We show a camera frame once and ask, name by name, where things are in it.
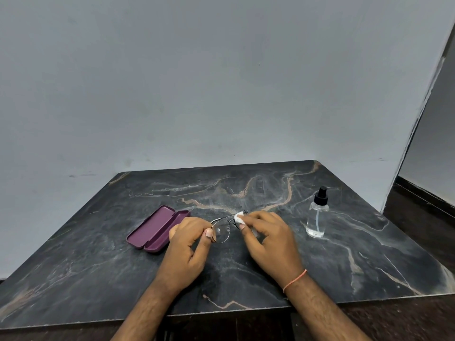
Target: person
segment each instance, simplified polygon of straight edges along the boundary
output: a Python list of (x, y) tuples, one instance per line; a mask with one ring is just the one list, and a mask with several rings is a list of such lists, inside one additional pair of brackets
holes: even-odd
[[(294, 235), (276, 213), (241, 216), (243, 238), (251, 257), (283, 289), (317, 341), (370, 340), (311, 279), (304, 275)], [(212, 224), (185, 218), (169, 231), (169, 247), (151, 285), (120, 326), (113, 341), (149, 341), (172, 301), (201, 274), (213, 241)], [(260, 243), (251, 228), (264, 234)], [(191, 246), (200, 238), (196, 250)]]

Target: floor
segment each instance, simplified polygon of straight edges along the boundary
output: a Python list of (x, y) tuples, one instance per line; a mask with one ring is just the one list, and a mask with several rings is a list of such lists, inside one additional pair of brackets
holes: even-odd
[[(392, 189), (384, 215), (455, 272), (455, 218), (399, 185)], [(346, 304), (341, 308), (373, 340), (455, 340), (455, 295)], [(2, 340), (109, 340), (119, 325), (115, 322), (9, 332), (2, 335)], [(300, 317), (289, 312), (196, 319), (164, 329), (172, 330), (166, 333), (172, 341), (313, 339)]]

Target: black marble surface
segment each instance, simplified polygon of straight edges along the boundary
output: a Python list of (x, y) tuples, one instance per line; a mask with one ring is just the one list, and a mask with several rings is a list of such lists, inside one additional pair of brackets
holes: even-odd
[[(331, 212), (324, 237), (313, 239), (303, 224), (320, 185)], [(136, 171), (113, 178), (0, 286), (0, 328), (125, 318), (163, 257), (125, 237), (163, 204), (208, 220), (243, 208), (277, 212), (338, 303), (455, 292), (451, 272), (318, 162)], [(234, 229), (169, 313), (288, 306)]]

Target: metal eyeglass frame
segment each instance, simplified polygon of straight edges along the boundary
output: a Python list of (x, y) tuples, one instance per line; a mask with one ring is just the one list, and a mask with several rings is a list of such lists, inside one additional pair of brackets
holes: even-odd
[[(241, 211), (238, 211), (237, 213), (240, 213), (240, 212), (243, 212), (243, 214), (248, 214), (248, 212), (246, 210), (241, 210)], [(227, 222), (229, 223), (229, 229), (228, 229), (228, 234), (227, 234), (227, 238), (222, 241), (222, 242), (218, 242), (217, 240), (215, 240), (215, 242), (217, 242), (218, 244), (222, 244), (224, 243), (225, 241), (227, 241), (231, 235), (231, 222), (234, 223), (234, 226), (236, 227), (236, 229), (240, 230), (237, 226), (237, 223), (235, 222), (234, 220), (234, 215), (235, 214), (231, 214), (231, 215), (228, 215), (228, 216), (224, 216), (222, 218), (218, 218), (218, 219), (215, 219), (215, 220), (212, 220), (210, 223), (212, 224), (212, 229), (213, 229), (213, 226), (215, 226), (219, 221), (221, 220), (227, 220)]]

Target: forearm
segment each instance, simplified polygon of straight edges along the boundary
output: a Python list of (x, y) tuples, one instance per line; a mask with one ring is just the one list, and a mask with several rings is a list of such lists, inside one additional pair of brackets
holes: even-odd
[(370, 340), (308, 274), (290, 285), (285, 292), (316, 340)]
[(177, 292), (153, 281), (117, 330), (112, 341), (150, 341)]

